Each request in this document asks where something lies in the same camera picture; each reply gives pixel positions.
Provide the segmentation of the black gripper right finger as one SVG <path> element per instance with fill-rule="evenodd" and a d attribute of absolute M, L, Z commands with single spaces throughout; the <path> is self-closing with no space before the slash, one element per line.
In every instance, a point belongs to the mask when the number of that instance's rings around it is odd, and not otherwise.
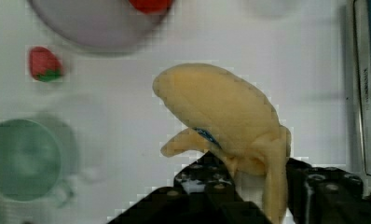
<path fill-rule="evenodd" d="M 371 224 L 371 193 L 364 182 L 336 167 L 286 163 L 288 208 L 295 224 Z"/>

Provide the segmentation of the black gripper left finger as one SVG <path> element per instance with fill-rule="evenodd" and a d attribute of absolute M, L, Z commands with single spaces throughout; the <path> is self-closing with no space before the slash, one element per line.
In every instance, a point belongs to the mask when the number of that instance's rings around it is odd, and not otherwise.
<path fill-rule="evenodd" d="M 271 224 L 244 201 L 226 166 L 208 152 L 107 224 Z"/>

